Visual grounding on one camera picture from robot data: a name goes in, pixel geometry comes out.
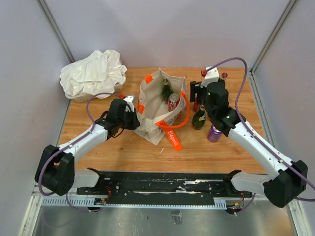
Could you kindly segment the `dark green glass bottle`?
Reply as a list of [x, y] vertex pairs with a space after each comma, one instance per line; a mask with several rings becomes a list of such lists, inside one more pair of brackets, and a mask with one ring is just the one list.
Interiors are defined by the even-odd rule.
[[163, 79], [163, 87], [161, 91], [162, 101], [167, 104], [169, 96], [173, 93], [173, 89], [168, 79]]

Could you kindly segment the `purple soda can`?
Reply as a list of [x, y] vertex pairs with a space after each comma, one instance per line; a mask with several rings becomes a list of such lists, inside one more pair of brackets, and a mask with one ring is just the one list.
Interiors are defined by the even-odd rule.
[[222, 132], [216, 129], [214, 125], [212, 124], [208, 131], [207, 139], [210, 142], [217, 142], [220, 139], [221, 135], [222, 135]]

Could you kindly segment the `red cola can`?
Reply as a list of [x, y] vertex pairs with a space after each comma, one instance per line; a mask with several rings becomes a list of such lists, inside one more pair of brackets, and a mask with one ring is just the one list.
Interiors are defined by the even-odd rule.
[[197, 99], [195, 99], [192, 110], [196, 113], [198, 112], [199, 108], [200, 104], [197, 102]]
[[171, 112], [176, 109], [180, 101], [180, 96], [177, 93], [170, 94], [168, 98], [168, 111]]

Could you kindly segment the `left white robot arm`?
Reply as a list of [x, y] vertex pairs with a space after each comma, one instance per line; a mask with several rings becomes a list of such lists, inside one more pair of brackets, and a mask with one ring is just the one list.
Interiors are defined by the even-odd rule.
[[114, 99], [109, 110], [94, 120], [85, 132], [60, 146], [48, 145], [43, 150], [34, 177], [40, 193], [63, 196], [70, 189], [87, 187], [94, 194], [101, 194], [105, 190], [105, 182], [100, 171], [92, 168], [77, 171], [75, 164], [99, 144], [118, 137], [124, 130], [139, 127], [134, 103], [133, 95]]

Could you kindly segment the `green bottle yellow label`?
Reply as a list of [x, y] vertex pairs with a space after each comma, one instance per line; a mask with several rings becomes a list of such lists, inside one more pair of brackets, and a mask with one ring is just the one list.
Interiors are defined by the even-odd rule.
[[200, 130], [206, 121], [206, 112], [205, 112], [205, 108], [204, 105], [200, 105], [199, 110], [194, 114], [193, 118], [192, 118], [192, 127], [195, 130]]

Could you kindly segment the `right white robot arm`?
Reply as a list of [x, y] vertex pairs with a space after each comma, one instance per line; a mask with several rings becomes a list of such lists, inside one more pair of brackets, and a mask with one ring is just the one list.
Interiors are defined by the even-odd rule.
[[202, 104], [215, 129], [243, 147], [265, 170], [265, 175], [240, 170], [229, 173], [223, 191], [233, 197], [240, 191], [264, 195], [283, 208], [306, 189], [307, 165], [292, 161], [264, 140], [237, 110], [230, 107], [228, 91], [222, 82], [190, 83], [190, 101]]

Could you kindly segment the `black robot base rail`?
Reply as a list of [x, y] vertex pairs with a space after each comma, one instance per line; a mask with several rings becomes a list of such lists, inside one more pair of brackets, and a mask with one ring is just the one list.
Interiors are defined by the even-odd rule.
[[80, 187], [78, 195], [111, 194], [109, 203], [139, 207], [215, 207], [215, 199], [251, 198], [252, 193], [232, 190], [225, 174], [105, 172], [95, 187]]

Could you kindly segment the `canvas bag orange handles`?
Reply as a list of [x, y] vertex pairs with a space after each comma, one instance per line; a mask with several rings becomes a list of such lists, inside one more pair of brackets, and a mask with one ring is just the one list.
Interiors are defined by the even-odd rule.
[[[170, 83], [173, 92], [179, 95], [179, 103], [173, 111], [169, 111], [168, 104], [162, 100], [161, 92], [165, 79]], [[175, 129], [188, 122], [189, 105], [185, 77], [170, 76], [161, 69], [146, 75], [140, 84], [136, 103], [140, 126], [135, 133], [154, 145], [158, 145], [163, 136], [167, 135], [173, 148], [180, 151], [183, 146], [175, 134]]]

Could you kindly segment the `cola glass bottle red cap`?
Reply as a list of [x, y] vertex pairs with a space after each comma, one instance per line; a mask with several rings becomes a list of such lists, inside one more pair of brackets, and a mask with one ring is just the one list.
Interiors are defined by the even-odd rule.
[[223, 72], [220, 76], [219, 82], [221, 82], [224, 87], [226, 85], [226, 78], [228, 77], [228, 74], [226, 72]]

